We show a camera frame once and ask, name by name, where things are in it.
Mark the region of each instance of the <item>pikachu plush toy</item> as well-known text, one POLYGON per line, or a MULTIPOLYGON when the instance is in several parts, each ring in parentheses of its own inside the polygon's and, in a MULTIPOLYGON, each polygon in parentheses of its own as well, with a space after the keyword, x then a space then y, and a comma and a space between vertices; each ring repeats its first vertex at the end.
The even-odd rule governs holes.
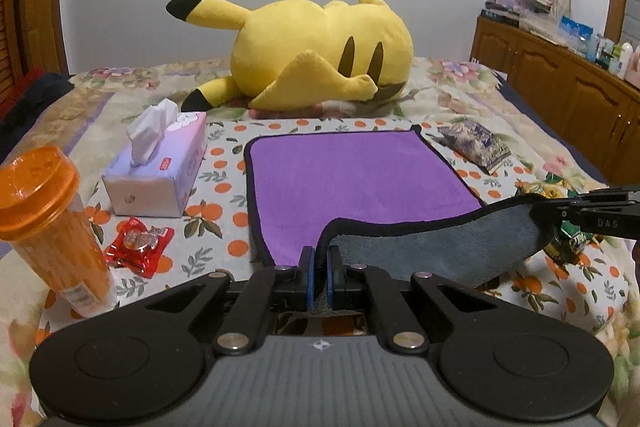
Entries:
POLYGON ((247 96, 249 108, 290 111, 326 100, 385 102, 406 83, 414 46, 383 0, 324 7, 282 0, 248 10, 225 0, 172 0, 166 10, 196 26, 237 30, 231 75, 194 90, 183 111, 247 96))

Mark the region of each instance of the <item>cabinet handle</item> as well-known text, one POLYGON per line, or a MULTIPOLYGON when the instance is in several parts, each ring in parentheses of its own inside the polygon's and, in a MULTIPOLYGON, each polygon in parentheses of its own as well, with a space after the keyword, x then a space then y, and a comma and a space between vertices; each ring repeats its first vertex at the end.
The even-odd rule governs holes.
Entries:
POLYGON ((625 130, 622 132, 622 136, 620 137, 620 140, 618 141, 618 145, 620 145, 624 141, 625 136, 626 136, 626 132, 629 130, 629 127, 631 127, 631 120, 627 120, 626 121, 626 127, 625 127, 625 130))
POLYGON ((618 122, 620 121, 620 118, 622 118, 621 114, 619 114, 618 117, 616 118, 616 121, 614 122, 613 127, 611 128, 611 134, 609 135, 609 138, 611 138, 613 134, 616 132, 616 127, 618 127, 618 122))

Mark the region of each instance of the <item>candy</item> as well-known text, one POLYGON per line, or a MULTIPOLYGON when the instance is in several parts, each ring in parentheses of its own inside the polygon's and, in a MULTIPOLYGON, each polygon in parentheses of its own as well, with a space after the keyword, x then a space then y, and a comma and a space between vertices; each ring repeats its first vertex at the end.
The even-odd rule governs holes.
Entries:
POLYGON ((111 267, 127 267, 149 279, 156 273, 160 256, 174 232, 174 229, 156 227, 147 230, 137 217, 130 217, 118 237, 104 250, 104 257, 111 267))

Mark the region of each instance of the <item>white bottle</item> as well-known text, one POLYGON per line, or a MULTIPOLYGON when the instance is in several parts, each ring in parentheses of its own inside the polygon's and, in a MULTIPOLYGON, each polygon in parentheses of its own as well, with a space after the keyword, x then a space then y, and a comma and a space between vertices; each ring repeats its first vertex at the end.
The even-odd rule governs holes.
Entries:
POLYGON ((634 48, 628 42, 622 44, 622 48, 620 49, 620 64, 618 66, 618 78, 625 78, 626 68, 629 65, 629 60, 631 60, 631 55, 634 52, 634 48))

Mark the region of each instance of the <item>floral bedspread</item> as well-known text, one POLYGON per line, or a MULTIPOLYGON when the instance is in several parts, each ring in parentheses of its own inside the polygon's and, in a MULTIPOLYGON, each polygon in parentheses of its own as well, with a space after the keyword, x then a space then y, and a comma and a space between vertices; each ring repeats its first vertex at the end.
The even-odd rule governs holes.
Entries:
MULTIPOLYGON (((85 211, 103 244, 121 217, 111 214, 100 182, 105 166, 124 145, 124 130, 149 105, 180 103, 195 86, 226 73, 224 60, 169 64, 150 69, 117 68, 80 74, 76 89, 52 105, 13 151, 56 144, 78 165, 85 211)), ((162 291, 191 277, 225 269, 246 279, 255 269, 246 215, 242 149, 264 134, 349 132, 422 126, 460 177, 487 202, 513 196, 523 183, 546 180, 545 193, 599 188, 557 141, 503 99, 493 73, 477 64, 416 58, 401 97, 384 105, 326 103, 295 118, 252 120, 245 101, 210 111, 209 147, 182 219, 149 219, 176 230, 157 274, 150 280, 114 270, 121 304, 162 291), (498 134, 512 158, 488 176, 439 144, 437 126, 472 117, 498 134)), ((616 368, 600 411, 608 426, 640 425, 640 298, 631 242, 606 238, 589 245, 576 266, 556 266, 537 253, 483 285, 499 298, 584 328, 607 346, 616 368)), ((28 380, 34 346, 79 317, 56 299, 13 251, 0 244, 0 425, 37 425, 42 417, 28 380)), ((323 330, 321 334, 330 334, 323 330)))

